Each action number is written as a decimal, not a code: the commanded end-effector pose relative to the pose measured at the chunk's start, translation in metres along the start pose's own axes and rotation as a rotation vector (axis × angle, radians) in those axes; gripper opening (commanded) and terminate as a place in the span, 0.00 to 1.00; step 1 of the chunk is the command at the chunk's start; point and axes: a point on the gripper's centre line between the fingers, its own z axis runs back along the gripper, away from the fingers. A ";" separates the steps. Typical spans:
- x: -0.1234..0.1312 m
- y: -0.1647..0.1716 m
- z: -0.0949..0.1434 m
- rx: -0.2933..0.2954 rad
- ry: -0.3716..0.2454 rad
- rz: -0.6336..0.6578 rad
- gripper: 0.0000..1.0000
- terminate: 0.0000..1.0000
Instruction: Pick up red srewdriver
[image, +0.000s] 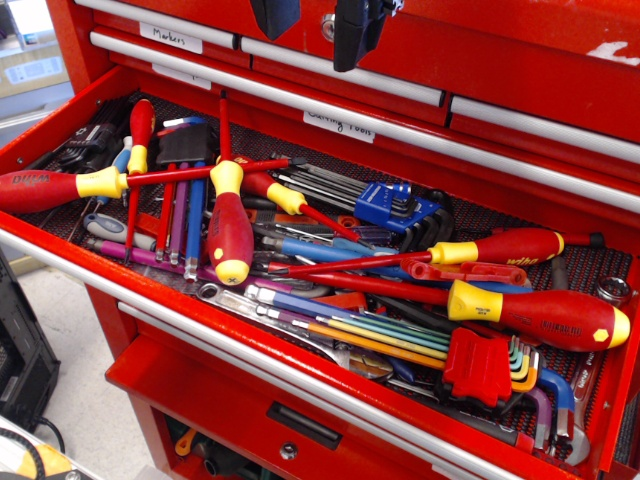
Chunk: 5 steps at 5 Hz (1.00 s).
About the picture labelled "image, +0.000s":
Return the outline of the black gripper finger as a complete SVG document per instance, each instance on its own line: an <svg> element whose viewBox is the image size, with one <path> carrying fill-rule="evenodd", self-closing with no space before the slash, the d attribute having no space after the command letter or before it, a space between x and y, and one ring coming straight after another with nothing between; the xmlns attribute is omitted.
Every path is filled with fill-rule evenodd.
<svg viewBox="0 0 640 480"><path fill-rule="evenodd" d="M301 17L299 0L251 0L259 29L269 40L278 39Z"/></svg>
<svg viewBox="0 0 640 480"><path fill-rule="evenodd" d="M364 56L375 50L386 19L394 15L394 1L339 0L334 19L334 70L353 70Z"/></svg>

